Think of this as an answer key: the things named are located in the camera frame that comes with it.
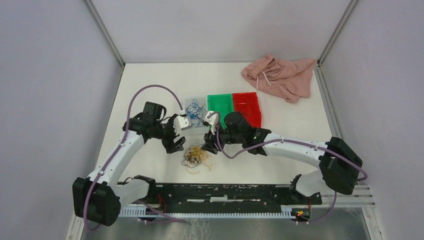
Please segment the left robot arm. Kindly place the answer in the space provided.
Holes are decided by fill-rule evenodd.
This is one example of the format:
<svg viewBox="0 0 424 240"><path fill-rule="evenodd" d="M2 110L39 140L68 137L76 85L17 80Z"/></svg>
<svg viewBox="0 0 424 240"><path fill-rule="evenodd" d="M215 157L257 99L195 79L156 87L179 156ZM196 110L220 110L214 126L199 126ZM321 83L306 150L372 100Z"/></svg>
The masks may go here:
<svg viewBox="0 0 424 240"><path fill-rule="evenodd" d="M143 111L130 117L114 149L87 177L78 177L72 184L73 208L85 223L92 221L111 226L121 210L137 200L149 204L156 200L155 180L136 176L119 186L119 180L135 154L150 139L161 140L167 154L182 151L185 137L183 129L189 127L187 112L162 118L167 110L163 105L146 102Z"/></svg>

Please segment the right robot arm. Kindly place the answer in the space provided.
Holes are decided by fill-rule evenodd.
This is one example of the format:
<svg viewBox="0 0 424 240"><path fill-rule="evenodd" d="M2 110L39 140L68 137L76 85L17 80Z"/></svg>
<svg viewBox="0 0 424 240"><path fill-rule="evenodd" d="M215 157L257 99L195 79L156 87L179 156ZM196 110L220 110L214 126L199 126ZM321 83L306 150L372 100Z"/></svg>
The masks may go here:
<svg viewBox="0 0 424 240"><path fill-rule="evenodd" d="M277 134L269 129L253 127L240 112L224 117L209 111L202 119L209 127L202 150L223 153L228 159L242 153L283 157L315 167L316 170L297 175L291 182L289 199L302 204L315 193L333 191L351 195L355 185L368 179L361 158L339 137L328 141L308 141Z"/></svg>

